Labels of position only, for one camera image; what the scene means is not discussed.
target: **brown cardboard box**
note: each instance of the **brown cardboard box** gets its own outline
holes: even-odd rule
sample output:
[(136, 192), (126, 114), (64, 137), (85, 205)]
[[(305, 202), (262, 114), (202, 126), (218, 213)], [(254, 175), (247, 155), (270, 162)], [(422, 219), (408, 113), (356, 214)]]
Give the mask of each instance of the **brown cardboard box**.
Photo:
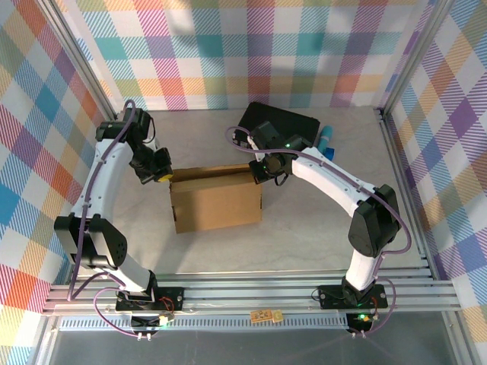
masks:
[(262, 220), (262, 186), (247, 164), (175, 170), (170, 200), (177, 233)]

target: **blue cylinder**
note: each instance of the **blue cylinder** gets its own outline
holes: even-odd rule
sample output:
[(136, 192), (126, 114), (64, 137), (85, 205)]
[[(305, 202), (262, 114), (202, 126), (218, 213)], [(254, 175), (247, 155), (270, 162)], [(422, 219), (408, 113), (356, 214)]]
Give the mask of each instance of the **blue cylinder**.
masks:
[(328, 142), (332, 139), (333, 127), (331, 125), (325, 125), (320, 133), (320, 140), (318, 141), (318, 151), (324, 155)]

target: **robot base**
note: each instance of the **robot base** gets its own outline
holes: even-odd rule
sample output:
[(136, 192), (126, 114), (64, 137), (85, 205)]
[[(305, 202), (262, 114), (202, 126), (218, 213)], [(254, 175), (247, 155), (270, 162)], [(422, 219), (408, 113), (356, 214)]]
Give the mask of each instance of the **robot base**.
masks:
[(166, 304), (162, 300), (169, 299), (174, 304), (174, 308), (169, 309), (172, 312), (183, 309), (184, 300), (184, 288), (183, 287), (155, 287), (154, 288), (154, 298), (156, 301), (144, 301), (137, 300), (137, 297), (130, 297), (118, 292), (117, 301), (115, 305), (116, 312), (147, 312), (147, 311), (157, 311), (162, 312), (167, 310)]
[(318, 297), (321, 309), (374, 309), (376, 306), (377, 308), (387, 308), (386, 292), (384, 286), (380, 284), (375, 284), (367, 294), (367, 299), (358, 306), (345, 300), (341, 285), (320, 285)]

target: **cardboard box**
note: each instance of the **cardboard box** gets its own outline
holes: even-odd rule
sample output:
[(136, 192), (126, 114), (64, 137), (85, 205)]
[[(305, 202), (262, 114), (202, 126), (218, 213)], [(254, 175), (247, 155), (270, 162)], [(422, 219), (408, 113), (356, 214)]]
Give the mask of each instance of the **cardboard box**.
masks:
[(247, 164), (175, 170), (170, 200), (177, 233), (262, 220), (262, 186)]

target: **white table surface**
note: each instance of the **white table surface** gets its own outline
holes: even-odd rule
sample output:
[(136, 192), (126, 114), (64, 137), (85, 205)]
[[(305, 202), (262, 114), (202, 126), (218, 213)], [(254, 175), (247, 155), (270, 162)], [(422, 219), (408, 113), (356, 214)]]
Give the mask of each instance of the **white table surface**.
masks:
[[(397, 184), (374, 111), (368, 107), (293, 109), (331, 125), (333, 162), (376, 186)], [(173, 168), (247, 163), (252, 155), (233, 149), (224, 130), (243, 110), (153, 112), (157, 137), (168, 147)], [(168, 182), (140, 184), (127, 168), (115, 204), (114, 224), (126, 236), (129, 254), (156, 274), (175, 272), (344, 269), (352, 246), (351, 218), (331, 198), (297, 177), (277, 187), (263, 185), (263, 221), (197, 233), (176, 234)], [(401, 231), (388, 247), (406, 244)], [(384, 267), (419, 264), (415, 246), (389, 255)]]

